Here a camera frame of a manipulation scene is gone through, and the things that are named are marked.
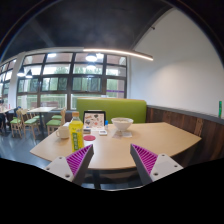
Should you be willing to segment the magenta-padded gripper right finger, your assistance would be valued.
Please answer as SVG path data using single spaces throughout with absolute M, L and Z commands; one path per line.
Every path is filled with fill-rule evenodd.
M 147 185 L 182 169 L 182 166 L 167 154 L 155 154 L 148 149 L 132 144 L 130 154 L 136 164 L 141 182 Z

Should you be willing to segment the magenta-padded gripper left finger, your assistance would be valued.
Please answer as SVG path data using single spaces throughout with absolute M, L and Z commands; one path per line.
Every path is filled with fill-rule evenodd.
M 57 157 L 45 170 L 81 186 L 93 155 L 93 145 L 88 145 L 67 157 Z

